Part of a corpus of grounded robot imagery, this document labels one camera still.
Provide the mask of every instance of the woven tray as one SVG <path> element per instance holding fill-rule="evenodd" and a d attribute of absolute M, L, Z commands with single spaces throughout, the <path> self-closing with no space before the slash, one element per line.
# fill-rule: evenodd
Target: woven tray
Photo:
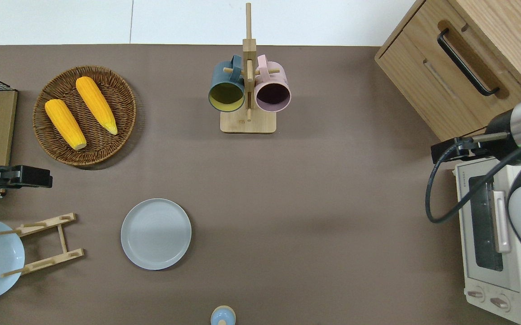
<path fill-rule="evenodd" d="M 75 82 L 81 76 L 92 78 L 106 98 L 118 127 L 112 135 L 94 118 Z M 78 122 L 87 145 L 74 150 L 62 138 L 44 110 L 46 101 L 62 99 Z M 110 69 L 101 66 L 77 66 L 53 78 L 42 89 L 34 106 L 32 124 L 36 138 L 52 158 L 72 166 L 89 166 L 112 157 L 124 146 L 136 123 L 136 98 L 128 83 Z"/>

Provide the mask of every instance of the toaster oven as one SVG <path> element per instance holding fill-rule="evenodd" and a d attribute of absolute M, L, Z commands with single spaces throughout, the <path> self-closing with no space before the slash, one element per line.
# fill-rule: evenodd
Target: toaster oven
<path fill-rule="evenodd" d="M 498 162 L 485 158 L 456 165 L 458 199 Z M 520 166 L 504 167 L 459 211 L 467 301 L 518 324 L 521 243 L 508 222 L 505 200 L 520 170 Z"/>

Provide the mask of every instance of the drawer handle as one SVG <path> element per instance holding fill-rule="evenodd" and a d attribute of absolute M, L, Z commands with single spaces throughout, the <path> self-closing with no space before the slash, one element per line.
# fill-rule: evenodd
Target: drawer handle
<path fill-rule="evenodd" d="M 439 43 L 439 46 L 443 49 L 444 53 L 448 55 L 448 57 L 453 61 L 453 63 L 456 65 L 459 70 L 467 77 L 467 79 L 473 84 L 475 89 L 479 91 L 479 93 L 483 96 L 490 96 L 495 94 L 497 91 L 499 91 L 499 87 L 488 90 L 483 86 L 483 84 L 477 79 L 475 74 L 469 69 L 469 67 L 461 60 L 461 58 L 458 56 L 457 53 L 452 49 L 452 47 L 447 43 L 447 41 L 444 39 L 444 35 L 448 33 L 448 28 L 444 29 L 437 38 L 437 43 Z"/>

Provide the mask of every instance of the pink mug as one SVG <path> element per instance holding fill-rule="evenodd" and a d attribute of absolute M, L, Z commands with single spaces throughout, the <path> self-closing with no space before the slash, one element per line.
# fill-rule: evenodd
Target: pink mug
<path fill-rule="evenodd" d="M 269 74 L 269 70 L 276 69 L 280 71 Z M 290 88 L 285 70 L 276 62 L 267 62 L 264 54 L 258 57 L 258 70 L 260 76 L 256 76 L 254 87 L 256 105 L 264 111 L 282 111 L 290 103 Z"/>

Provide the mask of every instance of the wooden mug tree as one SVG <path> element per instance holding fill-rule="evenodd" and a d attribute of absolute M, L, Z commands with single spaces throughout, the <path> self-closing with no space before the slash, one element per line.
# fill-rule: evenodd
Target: wooden mug tree
<path fill-rule="evenodd" d="M 263 111 L 254 99 L 254 76 L 257 70 L 256 39 L 252 38 L 250 2 L 246 3 L 246 39 L 242 40 L 242 74 L 244 77 L 244 105 L 236 111 L 221 112 L 221 130 L 225 133 L 274 133 L 277 130 L 277 114 Z"/>
<path fill-rule="evenodd" d="M 34 271 L 38 271 L 42 268 L 69 261 L 71 259 L 75 259 L 76 257 L 83 256 L 83 249 L 78 248 L 74 249 L 74 251 L 68 251 L 66 247 L 66 238 L 64 237 L 64 229 L 62 228 L 62 225 L 68 222 L 72 222 L 74 220 L 76 220 L 76 216 L 72 212 L 59 217 L 42 220 L 41 222 L 22 224 L 21 226 L 16 227 L 12 230 L 0 231 L 0 235 L 17 234 L 19 237 L 23 237 L 31 235 L 35 232 L 39 232 L 53 227 L 58 227 L 58 232 L 60 233 L 60 244 L 62 245 L 63 251 L 62 254 L 26 264 L 22 268 L 6 272 L 0 276 L 4 278 L 6 276 L 11 276 L 12 274 L 16 273 L 21 273 L 21 275 L 24 275 L 32 273 Z"/>

